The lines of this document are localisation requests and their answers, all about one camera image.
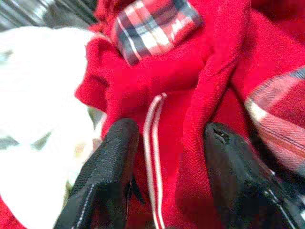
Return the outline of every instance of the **white fabric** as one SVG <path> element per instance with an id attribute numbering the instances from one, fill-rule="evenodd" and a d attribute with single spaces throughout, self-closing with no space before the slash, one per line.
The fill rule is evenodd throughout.
<path id="1" fill-rule="evenodd" d="M 95 34 L 22 27 L 0 33 L 0 133 L 19 142 L 0 150 L 0 195 L 27 229 L 51 229 L 96 136 L 74 97 Z M 31 147 L 51 132 L 42 150 Z"/>

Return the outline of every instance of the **red sweater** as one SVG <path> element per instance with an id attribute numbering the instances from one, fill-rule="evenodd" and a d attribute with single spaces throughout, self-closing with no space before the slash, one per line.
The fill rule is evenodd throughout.
<path id="1" fill-rule="evenodd" d="M 245 138 L 255 125 L 282 165 L 301 173 L 298 166 L 305 161 L 304 70 L 293 72 L 305 65 L 304 20 L 296 25 L 282 7 L 269 20 L 274 6 L 268 0 L 253 1 L 260 12 L 249 0 L 189 2 L 205 26 L 168 53 L 130 67 L 103 39 L 87 46 L 87 73 L 76 96 L 107 113 L 102 135 L 129 117 L 143 136 L 134 174 L 150 205 L 131 201 L 131 229 L 148 221 L 157 229 L 221 228 L 204 160 L 209 121 L 225 123 Z M 100 1 L 101 22 L 94 29 L 109 35 L 128 3 Z M 286 3 L 295 9 L 292 0 Z M 297 11 L 289 12 L 302 14 L 303 1 L 294 3 Z"/>

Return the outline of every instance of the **red plaid cloth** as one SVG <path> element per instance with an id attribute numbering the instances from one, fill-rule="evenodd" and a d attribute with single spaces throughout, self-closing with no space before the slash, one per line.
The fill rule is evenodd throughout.
<path id="1" fill-rule="evenodd" d="M 111 39 L 133 65 L 169 51 L 202 23 L 185 0 L 137 0 L 118 15 Z"/>
<path id="2" fill-rule="evenodd" d="M 267 80 L 245 106 L 278 161 L 305 177 L 305 67 Z"/>

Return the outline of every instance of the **white stripe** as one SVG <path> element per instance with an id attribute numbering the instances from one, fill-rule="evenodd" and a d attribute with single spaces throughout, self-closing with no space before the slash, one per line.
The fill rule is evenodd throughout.
<path id="1" fill-rule="evenodd" d="M 164 33 L 163 29 L 160 26 L 153 28 L 151 33 L 155 37 L 159 45 L 165 46 L 170 44 L 168 37 L 166 36 L 166 34 Z"/>
<path id="2" fill-rule="evenodd" d="M 159 224 L 156 216 L 156 202 L 155 202 L 155 193 L 154 193 L 154 186 L 153 186 L 153 168 L 152 168 L 152 159 L 151 159 L 151 149 L 150 149 L 150 129 L 153 120 L 153 114 L 156 109 L 156 106 L 161 100 L 161 96 L 156 96 L 147 112 L 147 116 L 144 123 L 143 128 L 143 138 L 144 138 L 144 151 L 145 151 L 145 163 L 146 163 L 146 173 L 147 173 L 147 183 L 148 183 L 148 191 L 149 197 L 152 204 L 152 216 L 156 226 L 156 229 L 159 229 Z"/>
<path id="3" fill-rule="evenodd" d="M 156 42 L 154 36 L 150 32 L 145 32 L 140 35 L 145 47 L 148 49 L 148 51 L 151 53 L 151 55 L 156 55 L 161 52 L 158 43 Z M 153 48 L 158 48 L 158 52 L 153 52 Z"/>
<path id="4" fill-rule="evenodd" d="M 142 60 L 141 56 L 138 54 L 137 52 L 137 49 L 135 48 L 134 46 L 134 43 L 133 43 L 133 40 L 130 38 L 128 32 L 126 31 L 126 29 L 123 27 L 122 23 L 121 23 L 121 20 L 119 18 L 117 18 L 118 20 L 118 23 L 120 25 L 120 28 L 123 30 L 123 32 L 125 33 L 125 35 L 127 36 L 128 40 L 129 40 L 129 43 L 132 47 L 132 51 L 134 52 L 134 54 L 136 55 L 136 57 L 139 59 L 139 60 Z"/>
<path id="5" fill-rule="evenodd" d="M 154 162 L 157 174 L 157 188 L 158 188 L 158 217 L 162 229 L 165 229 L 163 217 L 162 217 L 162 198 L 163 198 L 163 184 L 162 184 L 162 174 L 161 174 L 161 165 L 160 165 L 160 153 L 159 153 L 159 140 L 158 140 L 158 125 L 161 115 L 162 106 L 166 98 L 166 94 L 162 93 L 163 99 L 160 102 L 158 110 L 155 115 L 155 119 L 152 125 L 152 138 L 153 138 L 153 153 L 154 153 Z"/>
<path id="6" fill-rule="evenodd" d="M 265 118 L 267 115 L 267 112 L 262 108 L 260 108 L 253 100 L 250 100 L 247 103 L 246 107 L 252 119 L 254 119 L 257 122 L 261 122 L 261 120 Z"/>

